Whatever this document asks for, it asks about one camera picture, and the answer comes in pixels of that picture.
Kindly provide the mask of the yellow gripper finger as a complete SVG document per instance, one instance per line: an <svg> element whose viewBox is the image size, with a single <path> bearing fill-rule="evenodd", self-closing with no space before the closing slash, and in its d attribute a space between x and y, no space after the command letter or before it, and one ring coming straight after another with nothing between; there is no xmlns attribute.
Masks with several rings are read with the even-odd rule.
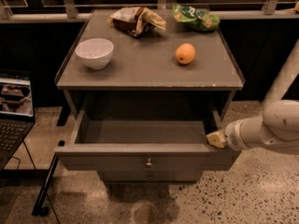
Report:
<svg viewBox="0 0 299 224"><path fill-rule="evenodd" d="M208 143L214 147L224 148L226 146L226 139L223 130L209 133L206 136L206 139Z"/></svg>

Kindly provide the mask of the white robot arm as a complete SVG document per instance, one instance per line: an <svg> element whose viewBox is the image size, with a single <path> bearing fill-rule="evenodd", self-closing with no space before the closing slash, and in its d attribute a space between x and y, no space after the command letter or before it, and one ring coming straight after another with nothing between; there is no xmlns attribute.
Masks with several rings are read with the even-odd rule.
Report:
<svg viewBox="0 0 299 224"><path fill-rule="evenodd" d="M299 74L299 40L262 101L261 116L239 119L223 129L209 133L208 143L214 147L236 151L256 147L276 153L299 153L299 101L283 96Z"/></svg>

